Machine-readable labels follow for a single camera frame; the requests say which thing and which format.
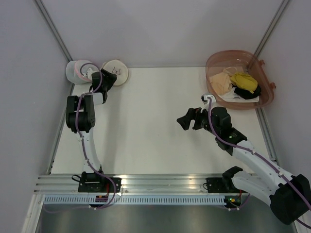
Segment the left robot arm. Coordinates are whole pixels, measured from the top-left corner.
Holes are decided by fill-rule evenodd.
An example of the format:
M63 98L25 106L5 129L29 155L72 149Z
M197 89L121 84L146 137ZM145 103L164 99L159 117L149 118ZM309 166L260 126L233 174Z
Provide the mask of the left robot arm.
M66 125L80 143L83 174L95 175L90 179L89 187L95 192L102 192L106 187L106 176L103 174L94 142L95 106L106 103L107 93L117 80L117 75L101 69L92 73L91 77L89 92L67 97Z

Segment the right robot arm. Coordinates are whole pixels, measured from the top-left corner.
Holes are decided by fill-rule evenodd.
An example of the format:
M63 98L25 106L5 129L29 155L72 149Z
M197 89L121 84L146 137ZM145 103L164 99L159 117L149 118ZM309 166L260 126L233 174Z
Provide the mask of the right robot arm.
M211 110L190 108L177 123L188 130L204 129L215 136L218 146L246 164L256 176L234 166L223 173L222 187L228 192L245 191L267 204L273 214L286 225L297 221L311 209L311 186L302 174L297 176L260 155L245 135L232 127L231 117L223 107Z

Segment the beige round mesh laundry bag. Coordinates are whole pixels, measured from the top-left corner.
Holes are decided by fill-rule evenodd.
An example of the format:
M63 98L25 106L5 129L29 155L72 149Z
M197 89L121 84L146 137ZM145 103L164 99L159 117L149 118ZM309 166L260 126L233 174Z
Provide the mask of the beige round mesh laundry bag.
M114 86L125 84L129 78L130 73L128 67L118 59L103 63L101 68L117 76L117 79L113 84Z

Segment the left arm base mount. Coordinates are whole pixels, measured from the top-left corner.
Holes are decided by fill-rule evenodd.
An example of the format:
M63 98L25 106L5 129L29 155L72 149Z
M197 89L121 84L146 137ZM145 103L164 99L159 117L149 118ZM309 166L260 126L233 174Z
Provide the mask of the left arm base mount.
M72 180L78 182L79 193L113 193L113 183L96 173L83 172L81 175L72 175Z

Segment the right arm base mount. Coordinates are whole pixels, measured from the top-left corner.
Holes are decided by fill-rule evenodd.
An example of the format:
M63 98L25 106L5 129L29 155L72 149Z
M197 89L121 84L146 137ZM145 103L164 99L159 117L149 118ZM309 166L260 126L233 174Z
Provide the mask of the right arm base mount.
M243 169L234 166L225 171L221 177L207 177L204 185L208 193L240 193L240 190L232 182L234 175L240 171L243 171Z

